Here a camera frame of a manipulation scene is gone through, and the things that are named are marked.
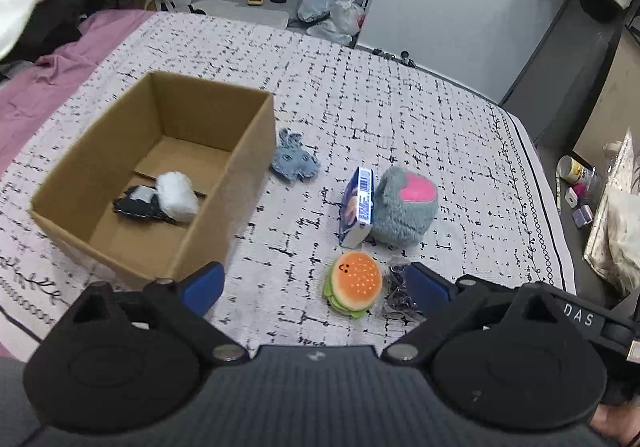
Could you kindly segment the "person's right hand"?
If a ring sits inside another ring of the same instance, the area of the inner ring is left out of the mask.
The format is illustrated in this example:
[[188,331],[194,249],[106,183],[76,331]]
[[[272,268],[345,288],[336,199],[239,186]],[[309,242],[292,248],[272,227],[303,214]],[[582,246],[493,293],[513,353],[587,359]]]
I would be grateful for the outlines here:
[[631,404],[599,405],[590,421],[590,427],[604,436],[615,439],[621,446],[638,446],[640,409]]

